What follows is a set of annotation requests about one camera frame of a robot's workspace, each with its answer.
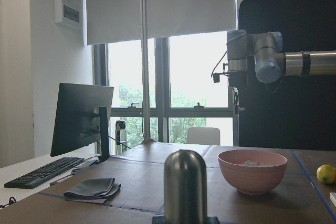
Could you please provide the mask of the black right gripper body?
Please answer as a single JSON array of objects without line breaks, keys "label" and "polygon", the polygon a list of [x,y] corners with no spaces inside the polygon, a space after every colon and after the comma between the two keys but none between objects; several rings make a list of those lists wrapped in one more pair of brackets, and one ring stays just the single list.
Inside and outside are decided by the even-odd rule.
[{"label": "black right gripper body", "polygon": [[228,73],[228,85],[230,87],[245,87],[248,85],[247,71],[237,71]]}]

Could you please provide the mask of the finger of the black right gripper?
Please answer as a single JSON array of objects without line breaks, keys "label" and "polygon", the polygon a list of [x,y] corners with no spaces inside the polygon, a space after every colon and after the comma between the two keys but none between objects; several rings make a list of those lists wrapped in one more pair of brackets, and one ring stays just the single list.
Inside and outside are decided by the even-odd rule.
[{"label": "finger of the black right gripper", "polygon": [[238,106],[238,96],[237,96],[237,90],[235,87],[232,88],[232,94],[233,94],[233,105]]},{"label": "finger of the black right gripper", "polygon": [[239,105],[239,92],[238,89],[235,89],[235,113],[239,114],[243,111],[243,107]]}]

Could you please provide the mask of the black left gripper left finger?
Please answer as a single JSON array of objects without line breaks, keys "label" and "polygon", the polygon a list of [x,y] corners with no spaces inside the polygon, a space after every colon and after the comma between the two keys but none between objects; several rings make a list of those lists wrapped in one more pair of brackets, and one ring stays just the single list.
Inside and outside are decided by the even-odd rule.
[{"label": "black left gripper left finger", "polygon": [[165,224],[164,216],[153,216],[152,224]]}]

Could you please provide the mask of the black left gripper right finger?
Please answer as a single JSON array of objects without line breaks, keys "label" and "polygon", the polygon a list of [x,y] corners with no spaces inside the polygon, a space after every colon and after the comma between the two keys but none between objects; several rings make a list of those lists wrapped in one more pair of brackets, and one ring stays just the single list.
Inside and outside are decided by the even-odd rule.
[{"label": "black left gripper right finger", "polygon": [[219,220],[215,216],[208,216],[207,217],[207,224],[219,224]]}]

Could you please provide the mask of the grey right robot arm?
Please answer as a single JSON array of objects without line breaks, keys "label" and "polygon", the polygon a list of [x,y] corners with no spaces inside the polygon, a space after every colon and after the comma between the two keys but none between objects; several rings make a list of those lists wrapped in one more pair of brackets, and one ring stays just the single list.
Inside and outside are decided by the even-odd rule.
[{"label": "grey right robot arm", "polygon": [[233,87],[235,113],[239,106],[236,89],[248,83],[248,58],[254,57],[254,70],[258,81],[264,84],[277,82],[285,76],[335,75],[335,51],[282,52],[282,34],[267,32],[247,34],[245,30],[227,33],[228,85]]}]

